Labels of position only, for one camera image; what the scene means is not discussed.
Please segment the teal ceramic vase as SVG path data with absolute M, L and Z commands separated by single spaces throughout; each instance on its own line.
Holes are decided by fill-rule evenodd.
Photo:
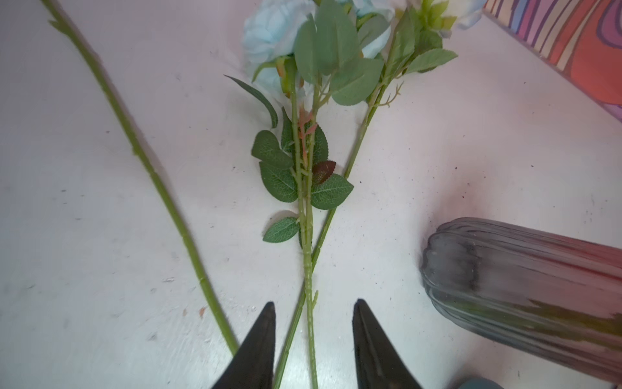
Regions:
M 458 389 L 503 389 L 503 387 L 490 379 L 470 378 L 461 383 Z

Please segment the pink glass vase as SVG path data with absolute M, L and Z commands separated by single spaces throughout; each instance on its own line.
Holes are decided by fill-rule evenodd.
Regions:
M 620 383 L 620 249 L 463 217 L 429 237 L 421 275 L 454 324 Z

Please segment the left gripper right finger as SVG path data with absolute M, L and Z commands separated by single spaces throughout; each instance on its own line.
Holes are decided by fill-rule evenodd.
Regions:
M 422 388 L 363 299 L 354 306 L 352 327 L 359 388 Z

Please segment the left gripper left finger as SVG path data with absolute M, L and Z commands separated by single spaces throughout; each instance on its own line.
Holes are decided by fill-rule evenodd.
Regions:
M 265 304 L 213 389 L 271 389 L 275 363 L 275 304 Z

